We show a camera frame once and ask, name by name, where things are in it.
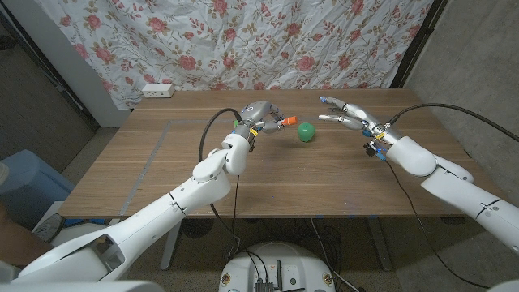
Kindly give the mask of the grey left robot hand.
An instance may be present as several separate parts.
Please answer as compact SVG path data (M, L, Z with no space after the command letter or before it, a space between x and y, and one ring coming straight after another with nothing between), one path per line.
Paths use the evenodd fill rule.
M255 101L246 105L240 113L242 120L257 131L267 134L282 131L285 115L271 101Z

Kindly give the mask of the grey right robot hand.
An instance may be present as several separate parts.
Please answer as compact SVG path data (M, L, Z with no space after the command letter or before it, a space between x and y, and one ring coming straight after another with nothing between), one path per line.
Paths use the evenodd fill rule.
M338 122L351 129L367 131L368 135L377 136L385 131L384 125L360 106L346 103L335 97L320 97L322 103L333 105L341 114L321 114L319 120Z

